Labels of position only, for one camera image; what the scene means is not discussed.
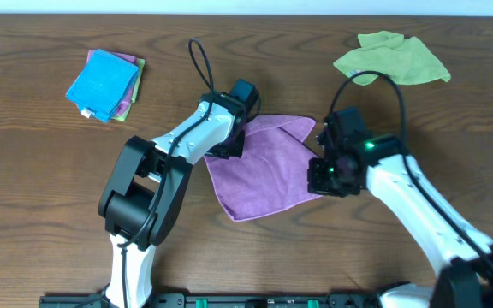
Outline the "purple microfiber cloth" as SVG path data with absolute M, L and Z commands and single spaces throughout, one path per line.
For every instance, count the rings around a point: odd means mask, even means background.
M 205 157 L 217 200 L 234 222 L 289 210 L 319 196 L 308 192 L 304 145 L 316 122 L 298 115 L 259 115 L 245 125 L 241 157 Z

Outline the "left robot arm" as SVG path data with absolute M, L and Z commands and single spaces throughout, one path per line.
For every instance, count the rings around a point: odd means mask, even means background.
M 98 203 L 113 248 L 104 307 L 145 307 L 157 246 L 180 213 L 193 166 L 204 156 L 238 157 L 257 90 L 209 92 L 176 128 L 122 148 Z

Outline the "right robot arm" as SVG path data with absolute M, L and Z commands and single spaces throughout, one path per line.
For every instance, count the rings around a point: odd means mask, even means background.
M 463 218 L 429 182 L 401 139 L 353 131 L 322 133 L 309 162 L 308 190 L 382 201 L 421 248 L 434 287 L 402 283 L 377 295 L 380 307 L 493 307 L 493 239 Z

